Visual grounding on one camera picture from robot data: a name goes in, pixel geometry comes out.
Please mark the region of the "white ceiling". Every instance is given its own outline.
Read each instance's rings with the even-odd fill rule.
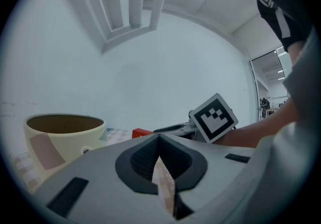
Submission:
[[[144,0],[144,5],[151,2]],[[258,14],[256,0],[165,0],[164,10],[206,22],[226,35]]]
[[[279,70],[282,70],[280,60],[276,53],[272,52],[267,55],[264,55],[253,61],[255,68],[260,68],[267,80],[267,82],[275,82],[279,78],[284,77],[283,72],[278,73]]]

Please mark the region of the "person's arm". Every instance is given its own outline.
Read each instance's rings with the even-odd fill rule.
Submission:
[[[293,66],[297,62],[303,46],[304,42],[298,41],[288,47]],[[285,125],[297,120],[299,120],[299,114],[290,98],[285,105],[267,118],[243,128],[231,130],[213,144],[256,148],[262,138],[275,135]]]

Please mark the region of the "beige mug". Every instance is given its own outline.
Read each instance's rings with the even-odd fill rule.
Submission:
[[[24,121],[24,131],[41,182],[88,150],[107,145],[106,122],[90,116],[32,116]]]

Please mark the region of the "white wall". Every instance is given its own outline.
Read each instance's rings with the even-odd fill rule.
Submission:
[[[232,35],[245,55],[247,49],[251,59],[275,50],[281,45],[280,40],[260,14],[251,18]]]
[[[26,0],[5,42],[1,132],[13,156],[27,150],[22,124],[34,114],[86,114],[113,128],[154,130],[187,121],[189,110],[218,92],[238,127],[255,122],[248,61],[185,19],[162,14],[157,31],[101,55],[67,0]]]
[[[259,96],[260,96],[260,99],[267,99],[268,97],[270,97],[270,94],[269,92],[265,89],[265,87],[262,85],[261,82],[258,82],[258,86],[259,86]]]
[[[283,103],[288,99],[286,88],[283,85],[283,80],[278,80],[273,83],[269,83],[269,92],[271,97],[271,107],[279,108],[279,103]]]
[[[257,64],[256,61],[253,61],[253,67],[255,70],[255,74],[256,74],[256,79],[261,83],[262,86],[264,86],[264,88],[269,91],[269,85],[267,83],[267,80],[264,76],[264,73],[260,67],[260,65]]]

